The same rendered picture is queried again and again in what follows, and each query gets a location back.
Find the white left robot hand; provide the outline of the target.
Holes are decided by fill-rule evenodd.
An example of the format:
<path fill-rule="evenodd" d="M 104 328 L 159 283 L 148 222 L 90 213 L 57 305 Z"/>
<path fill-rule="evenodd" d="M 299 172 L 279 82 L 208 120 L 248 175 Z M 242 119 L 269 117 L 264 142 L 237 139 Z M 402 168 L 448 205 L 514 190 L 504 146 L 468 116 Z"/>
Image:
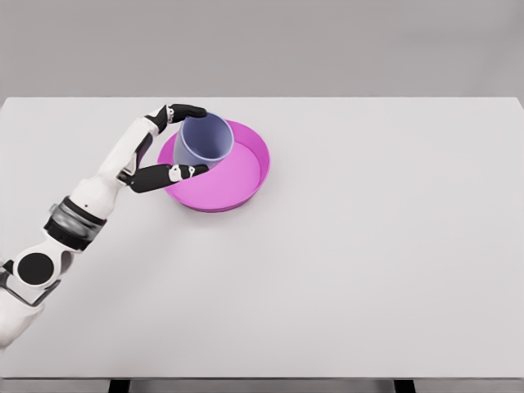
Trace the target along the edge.
<path fill-rule="evenodd" d="M 140 162 L 153 139 L 169 124 L 187 117 L 204 118 L 207 111 L 186 104 L 164 105 L 135 120 L 103 161 L 98 173 L 129 186 L 136 193 L 171 186 L 209 171 L 207 165 L 152 165 L 142 168 Z"/>

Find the lavender blue cup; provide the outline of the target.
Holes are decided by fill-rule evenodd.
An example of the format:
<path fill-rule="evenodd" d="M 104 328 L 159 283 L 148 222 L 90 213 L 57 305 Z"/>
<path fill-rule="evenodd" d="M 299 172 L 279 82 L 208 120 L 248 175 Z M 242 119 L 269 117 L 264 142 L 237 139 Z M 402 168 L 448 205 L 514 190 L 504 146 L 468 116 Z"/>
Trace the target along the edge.
<path fill-rule="evenodd" d="M 222 117 L 210 112 L 203 118 L 187 117 L 175 138 L 173 161 L 211 169 L 230 154 L 233 146 L 233 131 Z"/>

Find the magenta pink plate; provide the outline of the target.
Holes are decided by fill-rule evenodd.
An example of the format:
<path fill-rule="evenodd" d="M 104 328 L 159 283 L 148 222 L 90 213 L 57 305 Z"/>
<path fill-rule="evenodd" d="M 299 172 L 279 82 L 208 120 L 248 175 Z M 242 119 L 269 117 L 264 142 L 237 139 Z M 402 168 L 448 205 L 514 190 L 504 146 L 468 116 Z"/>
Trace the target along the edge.
<path fill-rule="evenodd" d="M 230 120 L 234 136 L 231 153 L 209 172 L 164 189 L 180 204 L 217 213 L 251 199 L 269 174 L 270 154 L 264 139 L 250 127 Z"/>

